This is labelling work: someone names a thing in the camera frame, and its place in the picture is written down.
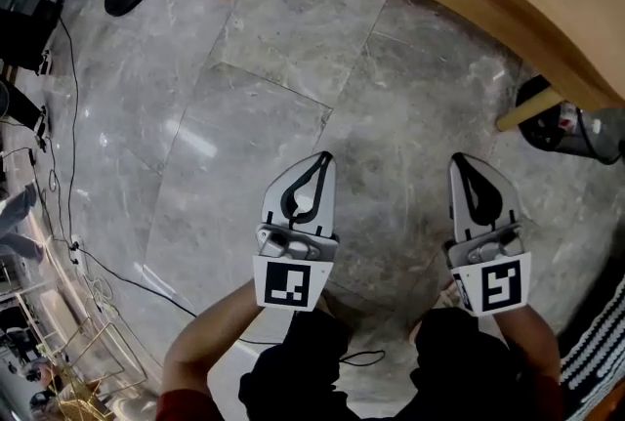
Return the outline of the person's white right shoe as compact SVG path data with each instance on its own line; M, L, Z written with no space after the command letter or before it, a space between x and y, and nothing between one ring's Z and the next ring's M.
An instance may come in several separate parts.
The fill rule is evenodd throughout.
M443 308L464 308L463 300L454 280L439 293L438 302Z

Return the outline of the black glass cabinet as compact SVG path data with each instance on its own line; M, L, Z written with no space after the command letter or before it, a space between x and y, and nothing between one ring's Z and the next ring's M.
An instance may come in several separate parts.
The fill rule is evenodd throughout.
M37 71L64 0L0 0L0 60Z

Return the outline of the person's right forearm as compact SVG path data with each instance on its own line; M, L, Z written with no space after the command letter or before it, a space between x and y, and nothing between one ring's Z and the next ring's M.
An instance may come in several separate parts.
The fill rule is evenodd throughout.
M561 356L557 338L544 318L531 306L496 314L504 339L520 360L522 370L535 380L555 386L561 379Z

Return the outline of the person's black trousers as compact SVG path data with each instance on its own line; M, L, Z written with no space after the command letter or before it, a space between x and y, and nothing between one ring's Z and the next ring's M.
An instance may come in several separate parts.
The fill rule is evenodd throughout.
M416 396L393 417L359 418L337 390L349 333L315 310L297 313L283 342L240 380L250 421L563 421L558 380L545 376L459 308L428 311L414 340Z

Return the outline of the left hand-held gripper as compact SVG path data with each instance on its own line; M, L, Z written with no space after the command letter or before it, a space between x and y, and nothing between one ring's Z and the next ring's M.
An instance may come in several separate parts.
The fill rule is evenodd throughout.
M328 151L293 164L269 185L253 256L259 306L314 309L339 247L335 195L336 162Z

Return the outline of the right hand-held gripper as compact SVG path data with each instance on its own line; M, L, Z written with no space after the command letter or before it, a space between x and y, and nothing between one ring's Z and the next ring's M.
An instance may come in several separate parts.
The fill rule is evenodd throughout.
M444 254L465 309L493 316L525 306L531 253L516 224L515 187L487 162L461 152L451 156L448 184L457 243Z

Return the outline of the black white striped cushion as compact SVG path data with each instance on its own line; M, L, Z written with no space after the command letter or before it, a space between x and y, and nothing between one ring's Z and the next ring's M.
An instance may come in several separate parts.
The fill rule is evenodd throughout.
M583 421L625 378L625 276L562 358L565 421Z

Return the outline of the person's left forearm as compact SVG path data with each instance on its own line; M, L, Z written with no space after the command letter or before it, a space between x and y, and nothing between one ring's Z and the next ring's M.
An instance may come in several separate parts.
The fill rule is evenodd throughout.
M209 397L210 370L262 310L249 280L192 320L166 354L161 393L191 390Z

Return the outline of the person's red shirt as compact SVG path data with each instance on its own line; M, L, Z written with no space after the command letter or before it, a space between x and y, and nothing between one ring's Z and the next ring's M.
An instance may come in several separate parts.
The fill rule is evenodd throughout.
M224 418L211 397L182 389L158 398L155 421L224 421Z

